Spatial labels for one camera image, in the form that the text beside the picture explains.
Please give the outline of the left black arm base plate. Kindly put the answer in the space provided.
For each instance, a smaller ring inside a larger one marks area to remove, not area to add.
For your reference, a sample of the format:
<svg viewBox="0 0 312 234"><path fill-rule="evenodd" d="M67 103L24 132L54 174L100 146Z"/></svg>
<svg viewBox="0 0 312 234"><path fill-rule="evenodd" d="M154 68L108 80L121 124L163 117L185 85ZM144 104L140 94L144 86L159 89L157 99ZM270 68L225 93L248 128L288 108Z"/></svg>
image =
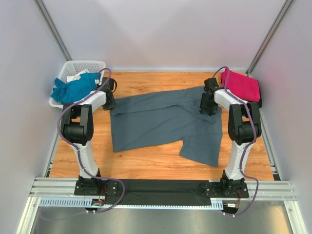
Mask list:
<svg viewBox="0 0 312 234"><path fill-rule="evenodd" d="M78 180L75 185L74 195L80 196L116 196L118 182L111 180Z"/></svg>

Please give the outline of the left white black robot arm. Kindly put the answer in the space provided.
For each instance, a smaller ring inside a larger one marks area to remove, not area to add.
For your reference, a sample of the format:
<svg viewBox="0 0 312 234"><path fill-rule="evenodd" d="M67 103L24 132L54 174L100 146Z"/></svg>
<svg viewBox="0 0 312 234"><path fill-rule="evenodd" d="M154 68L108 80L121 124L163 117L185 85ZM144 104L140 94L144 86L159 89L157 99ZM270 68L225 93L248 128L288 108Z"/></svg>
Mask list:
<svg viewBox="0 0 312 234"><path fill-rule="evenodd" d="M93 112L100 106L111 110L116 106L113 92L117 82L103 78L102 83L75 104L65 104L60 119L61 137L71 145L79 165L76 189L79 193L98 195L104 187L100 170L95 162L91 139L94 134Z"/></svg>

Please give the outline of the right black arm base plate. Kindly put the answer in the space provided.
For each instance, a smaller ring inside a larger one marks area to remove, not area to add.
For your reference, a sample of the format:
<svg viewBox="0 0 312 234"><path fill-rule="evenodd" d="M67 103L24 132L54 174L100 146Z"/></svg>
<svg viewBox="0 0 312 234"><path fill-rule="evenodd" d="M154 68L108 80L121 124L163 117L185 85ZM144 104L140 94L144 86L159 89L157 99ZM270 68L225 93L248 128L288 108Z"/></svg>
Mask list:
<svg viewBox="0 0 312 234"><path fill-rule="evenodd" d="M249 198L247 184L222 185L221 182L204 181L199 187L209 198Z"/></svg>

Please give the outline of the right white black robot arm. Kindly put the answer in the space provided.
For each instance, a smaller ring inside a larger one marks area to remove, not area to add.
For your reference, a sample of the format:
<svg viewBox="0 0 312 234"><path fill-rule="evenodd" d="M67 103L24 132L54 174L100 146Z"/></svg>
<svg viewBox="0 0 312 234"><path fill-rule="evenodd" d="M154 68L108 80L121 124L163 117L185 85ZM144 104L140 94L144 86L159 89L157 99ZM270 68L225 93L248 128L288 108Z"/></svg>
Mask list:
<svg viewBox="0 0 312 234"><path fill-rule="evenodd" d="M229 112L228 135L232 141L230 160L220 179L219 190L230 197L243 187L249 152L262 133L260 112L258 103L240 99L218 85L216 78L209 78L204 81L199 111L215 115L219 105Z"/></svg>

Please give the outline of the grey-blue t-shirt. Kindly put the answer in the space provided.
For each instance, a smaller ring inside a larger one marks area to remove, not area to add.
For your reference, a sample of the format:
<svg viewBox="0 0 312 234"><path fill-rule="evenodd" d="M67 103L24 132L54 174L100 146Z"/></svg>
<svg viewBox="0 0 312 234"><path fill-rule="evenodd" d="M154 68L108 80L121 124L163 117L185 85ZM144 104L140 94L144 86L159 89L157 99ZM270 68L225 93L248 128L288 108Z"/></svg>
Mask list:
<svg viewBox="0 0 312 234"><path fill-rule="evenodd" d="M114 152L181 140L180 156L218 166L222 109L200 113L203 87L154 92L116 99L111 113Z"/></svg>

